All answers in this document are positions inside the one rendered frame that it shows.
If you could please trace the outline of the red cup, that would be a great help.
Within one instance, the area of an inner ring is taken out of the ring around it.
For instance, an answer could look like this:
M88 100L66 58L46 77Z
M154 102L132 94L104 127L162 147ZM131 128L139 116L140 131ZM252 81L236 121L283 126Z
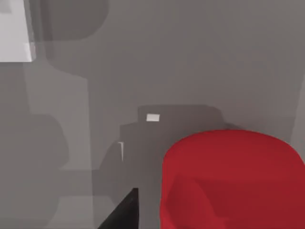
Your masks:
M305 163L254 131L185 137L163 158L160 229L305 229Z

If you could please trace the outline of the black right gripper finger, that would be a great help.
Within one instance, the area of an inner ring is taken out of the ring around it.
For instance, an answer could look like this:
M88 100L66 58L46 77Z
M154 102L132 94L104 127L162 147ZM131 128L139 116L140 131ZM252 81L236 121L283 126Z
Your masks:
M97 229L139 229L138 188L133 188Z

